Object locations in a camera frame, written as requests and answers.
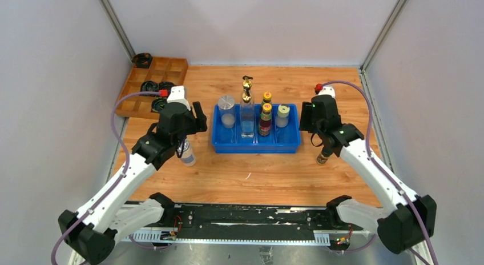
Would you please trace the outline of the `red label sauce bottle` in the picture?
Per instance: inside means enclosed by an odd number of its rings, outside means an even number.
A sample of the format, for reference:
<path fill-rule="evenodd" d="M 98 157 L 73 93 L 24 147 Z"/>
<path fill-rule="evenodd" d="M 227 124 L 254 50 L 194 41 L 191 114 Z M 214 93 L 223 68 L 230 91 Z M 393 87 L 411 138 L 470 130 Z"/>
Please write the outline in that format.
<path fill-rule="evenodd" d="M 261 106 L 264 106 L 265 104 L 271 104 L 272 103 L 272 93 L 269 91 L 266 91 L 263 93 L 262 101 L 261 101 Z"/>

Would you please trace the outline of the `clear glass oil bottle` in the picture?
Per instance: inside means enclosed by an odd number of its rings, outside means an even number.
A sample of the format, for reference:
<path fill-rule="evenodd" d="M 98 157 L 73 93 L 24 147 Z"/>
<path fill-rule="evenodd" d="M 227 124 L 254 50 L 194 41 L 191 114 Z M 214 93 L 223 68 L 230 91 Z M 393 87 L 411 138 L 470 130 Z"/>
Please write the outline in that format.
<path fill-rule="evenodd" d="M 242 138 L 253 138 L 255 134 L 255 104 L 249 89 L 244 89 L 239 108 Z"/>

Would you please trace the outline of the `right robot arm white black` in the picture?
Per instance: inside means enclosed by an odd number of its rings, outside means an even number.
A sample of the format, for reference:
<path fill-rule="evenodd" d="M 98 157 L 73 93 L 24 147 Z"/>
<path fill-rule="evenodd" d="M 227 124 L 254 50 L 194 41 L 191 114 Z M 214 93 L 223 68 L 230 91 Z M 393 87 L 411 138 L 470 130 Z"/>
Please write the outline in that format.
<path fill-rule="evenodd" d="M 329 227 L 338 230 L 346 224 L 359 226 L 376 234 L 394 254 L 433 236 L 435 200 L 429 195 L 419 196 L 382 164 L 362 132 L 342 122 L 334 97 L 323 94 L 304 102 L 300 130 L 317 135 L 323 149 L 350 165 L 382 204 L 382 208 L 375 208 L 350 196 L 340 196 L 326 204 Z"/>

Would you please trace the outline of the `white bead jar blue label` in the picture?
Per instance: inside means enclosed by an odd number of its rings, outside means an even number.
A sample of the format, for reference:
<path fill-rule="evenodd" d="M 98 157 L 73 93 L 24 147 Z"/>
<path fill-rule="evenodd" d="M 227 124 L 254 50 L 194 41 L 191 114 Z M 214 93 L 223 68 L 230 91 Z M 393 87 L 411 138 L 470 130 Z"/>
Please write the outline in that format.
<path fill-rule="evenodd" d="M 177 149 L 178 155 L 180 155 L 180 161 L 187 167 L 191 167 L 196 163 L 195 154 L 193 148 L 188 139 L 185 139 Z"/>

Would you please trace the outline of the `small black pepper shaker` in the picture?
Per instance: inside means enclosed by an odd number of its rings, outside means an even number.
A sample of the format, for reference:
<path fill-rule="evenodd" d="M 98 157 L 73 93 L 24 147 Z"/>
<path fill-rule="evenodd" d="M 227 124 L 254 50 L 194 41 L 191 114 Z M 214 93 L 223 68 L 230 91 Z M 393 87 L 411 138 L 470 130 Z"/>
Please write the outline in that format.
<path fill-rule="evenodd" d="M 324 165 L 328 161 L 331 155 L 332 155 L 332 152 L 330 150 L 328 151 L 328 150 L 322 149 L 316 158 L 317 164 Z"/>

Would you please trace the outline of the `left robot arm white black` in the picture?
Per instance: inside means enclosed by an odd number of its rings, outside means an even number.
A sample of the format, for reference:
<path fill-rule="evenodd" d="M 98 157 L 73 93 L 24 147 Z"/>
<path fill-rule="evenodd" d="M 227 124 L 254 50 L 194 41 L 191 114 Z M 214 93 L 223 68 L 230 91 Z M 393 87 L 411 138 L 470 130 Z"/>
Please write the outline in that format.
<path fill-rule="evenodd" d="M 56 264 L 62 242 L 84 259 L 84 264 L 100 264 L 112 253 L 121 239 L 138 229 L 158 223 L 170 226 L 175 219 L 173 201 L 161 193 L 123 213 L 119 209 L 128 197 L 179 151 L 186 137 L 207 130 L 207 117 L 200 102 L 168 102 L 138 139 L 118 172 L 76 211 L 64 210 L 58 217 L 61 237 L 51 253 Z"/>

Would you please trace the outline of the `green label sauce bottle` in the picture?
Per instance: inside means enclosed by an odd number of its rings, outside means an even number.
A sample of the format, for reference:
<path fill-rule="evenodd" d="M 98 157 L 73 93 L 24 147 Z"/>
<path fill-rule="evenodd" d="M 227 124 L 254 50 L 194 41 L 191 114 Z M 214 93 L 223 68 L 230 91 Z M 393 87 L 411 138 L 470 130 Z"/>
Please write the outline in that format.
<path fill-rule="evenodd" d="M 261 107 L 258 132 L 261 136 L 267 136 L 270 134 L 271 127 L 272 105 L 270 103 L 264 103 Z"/>

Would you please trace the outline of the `glass bottle with brown sauce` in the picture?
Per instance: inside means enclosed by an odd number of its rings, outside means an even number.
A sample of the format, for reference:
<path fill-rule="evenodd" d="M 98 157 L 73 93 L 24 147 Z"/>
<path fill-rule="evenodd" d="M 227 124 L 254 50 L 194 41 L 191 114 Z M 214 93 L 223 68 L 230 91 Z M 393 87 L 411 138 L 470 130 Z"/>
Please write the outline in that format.
<path fill-rule="evenodd" d="M 247 96 L 250 96 L 250 90 L 252 88 L 252 80 L 253 80 L 253 77 L 250 77 L 250 76 L 243 76 L 243 89 L 244 89 L 244 92 Z"/>

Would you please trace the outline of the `blue plastic divided bin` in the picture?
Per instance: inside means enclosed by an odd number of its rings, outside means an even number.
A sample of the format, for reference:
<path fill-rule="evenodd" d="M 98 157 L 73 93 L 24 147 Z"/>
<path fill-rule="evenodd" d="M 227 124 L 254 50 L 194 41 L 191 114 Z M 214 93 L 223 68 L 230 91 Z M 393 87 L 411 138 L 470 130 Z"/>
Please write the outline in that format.
<path fill-rule="evenodd" d="M 215 152 L 219 154 L 293 154 L 301 144 L 299 131 L 299 115 L 297 106 L 289 106 L 288 124 L 277 127 L 272 124 L 267 136 L 258 133 L 259 117 L 255 118 L 255 135 L 253 138 L 241 136 L 239 105 L 235 105 L 235 124 L 231 129 L 224 127 L 221 111 L 215 106 L 212 114 L 211 142 Z"/>

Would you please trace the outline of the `jar with silver lid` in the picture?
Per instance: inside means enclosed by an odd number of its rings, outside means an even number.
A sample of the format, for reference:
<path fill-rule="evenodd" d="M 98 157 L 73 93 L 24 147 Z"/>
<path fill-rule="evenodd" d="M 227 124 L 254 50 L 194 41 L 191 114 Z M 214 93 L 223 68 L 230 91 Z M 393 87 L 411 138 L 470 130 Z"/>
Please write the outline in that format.
<path fill-rule="evenodd" d="M 219 98 L 217 105 L 223 126 L 227 129 L 232 129 L 236 122 L 234 97 L 231 95 L 224 95 Z"/>

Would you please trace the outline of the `jar with pale yellow lid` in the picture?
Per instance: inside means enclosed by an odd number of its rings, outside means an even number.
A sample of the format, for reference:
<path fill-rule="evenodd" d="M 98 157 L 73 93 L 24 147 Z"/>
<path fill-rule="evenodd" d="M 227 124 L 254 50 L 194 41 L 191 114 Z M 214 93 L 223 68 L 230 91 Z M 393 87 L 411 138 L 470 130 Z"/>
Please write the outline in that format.
<path fill-rule="evenodd" d="M 276 126 L 278 128 L 284 128 L 288 125 L 289 122 L 289 113 L 290 113 L 290 107 L 288 104 L 280 104 L 277 107 L 277 115 L 276 115 Z"/>

